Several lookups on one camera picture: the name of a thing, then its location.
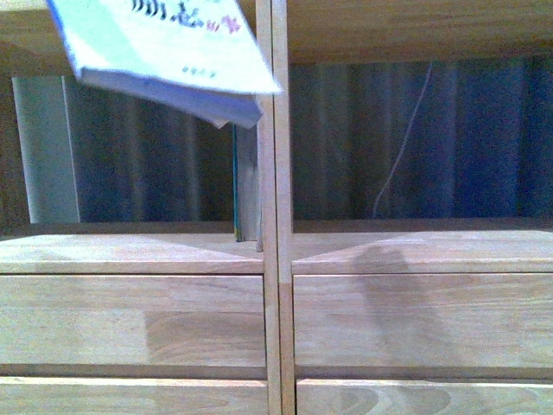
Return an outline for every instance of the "wire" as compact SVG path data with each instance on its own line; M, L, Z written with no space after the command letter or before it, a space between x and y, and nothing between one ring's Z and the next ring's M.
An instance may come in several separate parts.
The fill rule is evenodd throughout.
M397 153L396 161L394 162L394 165L391 167L390 174L388 175L388 178L386 179L384 186L382 186L376 200L374 201L374 206L372 207L373 219L375 219L377 216L378 204L380 203L380 199L382 198L382 195L384 194L386 188L390 184L391 179L396 173L397 166L399 165L399 162L401 161L401 158L404 155L405 147L407 146L407 142L409 141L409 136L413 128L413 123L415 122L416 114L418 113L418 109L421 106L421 102L423 102L424 94L426 93L426 90L429 87L431 74L432 74L432 62L429 63L429 68L426 71L426 80L424 81L423 89L421 89L421 93L419 94L418 100L416 101L416 104L415 104L415 109L413 110L413 114L411 115L411 119L407 126L407 130L405 131L404 142L401 145L401 149L399 149L399 153Z

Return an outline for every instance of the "wooden surface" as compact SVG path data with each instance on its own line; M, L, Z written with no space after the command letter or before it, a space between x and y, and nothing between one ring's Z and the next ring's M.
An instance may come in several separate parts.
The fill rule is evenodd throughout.
M268 66L273 68L271 0L256 0L257 42ZM257 123L257 159L261 194L262 238L264 249L264 305L269 384L269 414L283 413L280 309L278 304L277 193L275 171L274 100L259 97L263 116Z
M38 235L0 241L1 273L180 273L263 272L255 242L234 235L81 234Z
M537 220L298 224L296 274L553 271L553 232Z
M298 415L553 413L552 385L301 380Z
M0 378L10 415L266 415L267 386L236 380Z
M255 27L255 2L240 5ZM552 0L290 0L288 10L296 63L450 60L553 48ZM12 74L71 72L44 0L0 4L0 52L0 67Z
M11 79L2 74L0 68L0 234L25 223L29 223L29 205L17 130L16 104Z
M299 367L543 368L553 274L295 276Z
M0 365L254 367L261 276L0 277Z
M287 0L272 0L273 72L283 91L275 95L276 236L283 414L296 414L294 304L292 296L292 188L289 115Z

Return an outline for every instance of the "drawer front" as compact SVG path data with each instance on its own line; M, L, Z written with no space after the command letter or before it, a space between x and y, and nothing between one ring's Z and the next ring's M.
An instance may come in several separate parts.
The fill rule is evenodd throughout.
M552 385L301 380L298 415L553 413Z
M553 367L553 274L300 275L294 288L304 376Z
M265 382L0 378L0 413L13 415L266 415Z
M0 365L29 364L264 368L262 278L1 276Z

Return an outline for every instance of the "blue curtain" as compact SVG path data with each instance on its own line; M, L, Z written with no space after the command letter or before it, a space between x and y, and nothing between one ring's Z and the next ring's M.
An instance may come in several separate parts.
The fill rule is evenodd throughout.
M372 217L427 67L292 67L296 219ZM552 214L553 58L435 62L377 217Z
M232 131L65 78L82 222L232 220Z

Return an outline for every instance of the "falling book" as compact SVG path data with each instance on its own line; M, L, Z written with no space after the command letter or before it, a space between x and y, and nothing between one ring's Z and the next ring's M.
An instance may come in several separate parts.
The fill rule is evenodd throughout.
M77 80L250 128L278 93L235 0L48 0Z

